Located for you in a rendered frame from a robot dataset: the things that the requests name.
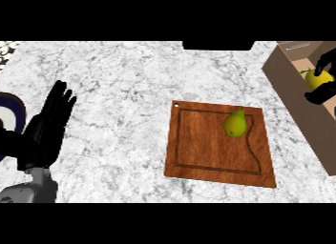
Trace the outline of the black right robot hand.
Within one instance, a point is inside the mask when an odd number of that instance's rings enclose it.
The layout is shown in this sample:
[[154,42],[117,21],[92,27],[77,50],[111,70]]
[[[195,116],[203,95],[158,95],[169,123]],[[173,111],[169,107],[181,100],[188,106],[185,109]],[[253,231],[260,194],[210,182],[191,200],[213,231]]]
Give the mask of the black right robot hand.
[[311,92],[305,93],[306,100],[317,105],[324,103],[336,95],[336,49],[321,56],[314,77],[321,76],[327,65],[331,65],[328,74],[333,76],[333,80],[322,83]]

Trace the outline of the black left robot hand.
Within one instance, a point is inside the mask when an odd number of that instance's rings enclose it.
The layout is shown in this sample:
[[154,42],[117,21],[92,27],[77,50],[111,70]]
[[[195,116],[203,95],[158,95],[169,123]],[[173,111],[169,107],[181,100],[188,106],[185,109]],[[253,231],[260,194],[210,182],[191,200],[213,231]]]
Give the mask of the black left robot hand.
[[67,83],[58,80],[24,133],[0,128],[0,154],[17,158],[20,171],[48,168],[56,161],[76,101]]

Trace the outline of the yellow lemon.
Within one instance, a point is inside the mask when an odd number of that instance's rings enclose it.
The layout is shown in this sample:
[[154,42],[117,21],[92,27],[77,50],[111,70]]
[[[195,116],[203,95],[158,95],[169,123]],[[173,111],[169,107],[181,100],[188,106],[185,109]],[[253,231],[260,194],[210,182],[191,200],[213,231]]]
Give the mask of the yellow lemon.
[[320,76],[315,76],[315,71],[312,69],[299,72],[303,75],[308,88],[314,91],[321,84],[331,82],[334,80],[333,75],[322,71]]

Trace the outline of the brown cardboard box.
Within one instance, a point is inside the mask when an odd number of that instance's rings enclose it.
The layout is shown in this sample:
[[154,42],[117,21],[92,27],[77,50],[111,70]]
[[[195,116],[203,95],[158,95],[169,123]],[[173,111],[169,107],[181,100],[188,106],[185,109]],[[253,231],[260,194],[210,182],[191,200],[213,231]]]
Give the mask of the brown cardboard box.
[[305,98],[309,88],[299,72],[312,69],[334,48],[336,41],[280,41],[262,66],[328,175],[336,175],[336,96],[314,105]]

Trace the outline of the brown wooden cutting board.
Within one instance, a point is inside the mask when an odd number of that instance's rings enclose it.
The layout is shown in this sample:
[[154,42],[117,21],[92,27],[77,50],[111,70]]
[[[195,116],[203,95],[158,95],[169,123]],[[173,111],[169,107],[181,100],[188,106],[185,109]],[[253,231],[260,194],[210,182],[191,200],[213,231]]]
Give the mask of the brown wooden cutting board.
[[[247,131],[231,137],[223,122],[238,110]],[[262,108],[172,101],[164,176],[277,187]]]

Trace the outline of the blue and white plate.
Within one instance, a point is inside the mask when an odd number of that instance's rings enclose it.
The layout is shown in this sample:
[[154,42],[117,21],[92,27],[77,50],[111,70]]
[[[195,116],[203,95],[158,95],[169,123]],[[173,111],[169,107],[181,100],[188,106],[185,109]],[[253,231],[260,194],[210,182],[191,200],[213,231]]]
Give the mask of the blue and white plate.
[[25,126],[25,107],[20,98],[0,92],[0,128],[22,132]]

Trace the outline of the green pear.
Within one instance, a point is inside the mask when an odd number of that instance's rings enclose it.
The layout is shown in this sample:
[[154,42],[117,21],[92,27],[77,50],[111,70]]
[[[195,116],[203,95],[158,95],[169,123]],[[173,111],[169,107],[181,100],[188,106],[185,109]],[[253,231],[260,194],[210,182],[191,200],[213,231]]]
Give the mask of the green pear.
[[244,118],[244,111],[235,111],[225,119],[223,129],[231,137],[240,137],[247,130],[247,122]]

